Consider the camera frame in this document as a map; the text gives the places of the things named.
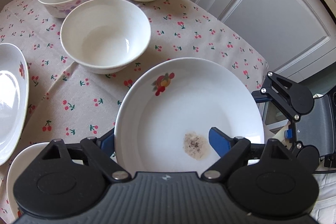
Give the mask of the white plate with fruit print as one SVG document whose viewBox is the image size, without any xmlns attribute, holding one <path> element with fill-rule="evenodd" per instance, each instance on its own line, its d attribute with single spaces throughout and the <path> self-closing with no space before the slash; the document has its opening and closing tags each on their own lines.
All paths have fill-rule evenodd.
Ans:
<svg viewBox="0 0 336 224">
<path fill-rule="evenodd" d="M 197 58 L 165 61 L 126 94 L 114 129 L 116 159 L 129 173 L 202 173 L 219 158 L 209 144 L 216 127 L 264 143 L 250 91 L 225 67 Z"/>
</svg>

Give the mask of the white plate bottom left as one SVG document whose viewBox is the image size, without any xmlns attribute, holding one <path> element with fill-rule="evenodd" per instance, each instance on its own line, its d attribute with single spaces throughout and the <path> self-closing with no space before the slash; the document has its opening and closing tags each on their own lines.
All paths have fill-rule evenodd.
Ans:
<svg viewBox="0 0 336 224">
<path fill-rule="evenodd" d="M 30 163 L 48 144 L 49 142 L 32 144 L 31 146 L 25 148 L 23 151 L 18 153 L 18 155 L 11 163 L 7 175 L 6 190 L 9 206 L 15 220 L 18 219 L 22 215 L 22 213 L 14 198 L 14 183 L 16 182 L 17 178 L 22 174 L 22 172 L 30 165 Z"/>
</svg>

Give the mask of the white plate left edge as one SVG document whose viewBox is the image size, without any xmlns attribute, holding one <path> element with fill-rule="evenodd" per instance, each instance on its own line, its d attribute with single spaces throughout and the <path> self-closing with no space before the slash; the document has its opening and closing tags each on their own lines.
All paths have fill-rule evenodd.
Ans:
<svg viewBox="0 0 336 224">
<path fill-rule="evenodd" d="M 21 50 L 1 44 L 0 65 L 0 164 L 13 154 L 25 124 L 29 102 L 29 70 Z"/>
</svg>

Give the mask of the white kitchen cabinets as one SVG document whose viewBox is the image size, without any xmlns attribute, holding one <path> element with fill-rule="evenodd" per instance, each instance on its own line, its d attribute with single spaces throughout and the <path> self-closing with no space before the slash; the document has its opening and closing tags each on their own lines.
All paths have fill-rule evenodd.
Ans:
<svg viewBox="0 0 336 224">
<path fill-rule="evenodd" d="M 335 0 L 194 1 L 283 76 L 301 81 L 335 63 Z"/>
</svg>

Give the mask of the cherry print tablecloth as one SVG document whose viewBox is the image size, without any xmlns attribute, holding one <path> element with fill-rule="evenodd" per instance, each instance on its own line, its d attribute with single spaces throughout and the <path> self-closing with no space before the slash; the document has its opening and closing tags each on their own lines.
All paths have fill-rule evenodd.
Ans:
<svg viewBox="0 0 336 224">
<path fill-rule="evenodd" d="M 151 67 L 178 57 L 214 61 L 253 91 L 268 63 L 240 34 L 190 0 L 140 3 L 151 24 L 147 51 L 115 74 L 97 75 L 76 64 L 60 42 L 62 21 L 37 0 L 13 0 L 1 11 L 1 41 L 24 54 L 30 77 L 29 106 L 17 152 L 62 138 L 77 143 L 114 127 L 131 85 Z"/>
</svg>

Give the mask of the plain white bowl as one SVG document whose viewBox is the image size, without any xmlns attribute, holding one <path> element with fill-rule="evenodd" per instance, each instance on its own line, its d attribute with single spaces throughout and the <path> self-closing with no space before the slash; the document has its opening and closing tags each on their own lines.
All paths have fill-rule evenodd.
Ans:
<svg viewBox="0 0 336 224">
<path fill-rule="evenodd" d="M 118 72 L 149 46 L 151 25 L 145 13 L 126 0 L 90 0 L 64 19 L 60 42 L 66 54 L 92 73 Z"/>
</svg>

